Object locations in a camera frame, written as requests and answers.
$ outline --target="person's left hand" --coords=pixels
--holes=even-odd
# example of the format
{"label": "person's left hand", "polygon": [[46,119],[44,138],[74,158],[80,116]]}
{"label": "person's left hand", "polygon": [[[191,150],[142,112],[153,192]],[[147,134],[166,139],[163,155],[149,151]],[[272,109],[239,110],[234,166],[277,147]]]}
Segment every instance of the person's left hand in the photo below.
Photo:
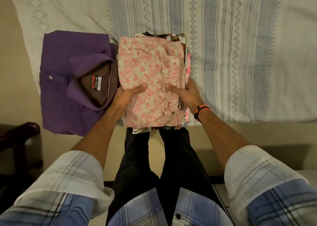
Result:
{"label": "person's left hand", "polygon": [[129,103],[131,103],[132,97],[136,94],[144,92],[147,88],[147,83],[143,83],[137,87],[123,90],[122,87],[117,89],[111,106],[107,110],[107,115],[114,117],[115,122],[123,118],[125,110]]}

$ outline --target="plaid shirt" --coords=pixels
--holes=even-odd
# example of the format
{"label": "plaid shirt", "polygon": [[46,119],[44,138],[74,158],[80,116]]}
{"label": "plaid shirt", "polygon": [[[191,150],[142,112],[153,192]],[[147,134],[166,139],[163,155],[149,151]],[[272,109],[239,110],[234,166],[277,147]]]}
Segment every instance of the plaid shirt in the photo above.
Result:
{"label": "plaid shirt", "polygon": [[[305,178],[256,146],[235,152],[225,169],[242,225],[317,225],[317,192]],[[0,216],[0,225],[87,225],[109,207],[102,168],[81,151],[63,154]],[[156,189],[124,205],[109,225],[167,225]],[[180,189],[173,225],[232,225],[212,200]]]}

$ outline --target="shirt tag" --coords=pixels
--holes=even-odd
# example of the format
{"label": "shirt tag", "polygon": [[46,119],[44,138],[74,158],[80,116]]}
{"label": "shirt tag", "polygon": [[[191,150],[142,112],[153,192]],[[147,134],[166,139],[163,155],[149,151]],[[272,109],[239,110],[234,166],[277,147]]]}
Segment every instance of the shirt tag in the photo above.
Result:
{"label": "shirt tag", "polygon": [[101,91],[101,76],[91,75],[91,89]]}

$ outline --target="black pants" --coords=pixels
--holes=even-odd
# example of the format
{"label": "black pants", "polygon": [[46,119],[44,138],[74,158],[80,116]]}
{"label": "black pants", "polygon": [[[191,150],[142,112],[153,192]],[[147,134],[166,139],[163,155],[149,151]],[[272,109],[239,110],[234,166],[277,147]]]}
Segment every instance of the black pants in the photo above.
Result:
{"label": "black pants", "polygon": [[150,133],[132,134],[132,128],[127,128],[125,154],[113,183],[115,196],[109,206],[106,225],[124,204],[155,187],[169,225],[172,223],[180,187],[207,197],[221,206],[204,166],[191,147],[188,131],[185,128],[160,129],[159,133],[165,148],[161,178],[151,171],[149,165]]}

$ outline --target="orange and black bracelet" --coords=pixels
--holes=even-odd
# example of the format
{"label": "orange and black bracelet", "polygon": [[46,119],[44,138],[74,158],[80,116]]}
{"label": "orange and black bracelet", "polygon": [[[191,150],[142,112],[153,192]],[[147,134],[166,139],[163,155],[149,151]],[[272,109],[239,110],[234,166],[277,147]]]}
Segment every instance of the orange and black bracelet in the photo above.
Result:
{"label": "orange and black bracelet", "polygon": [[210,108],[207,105],[201,105],[201,106],[197,106],[197,110],[196,113],[194,114],[194,118],[199,121],[201,123],[201,121],[198,118],[198,115],[200,114],[201,111],[208,109],[210,110]]}

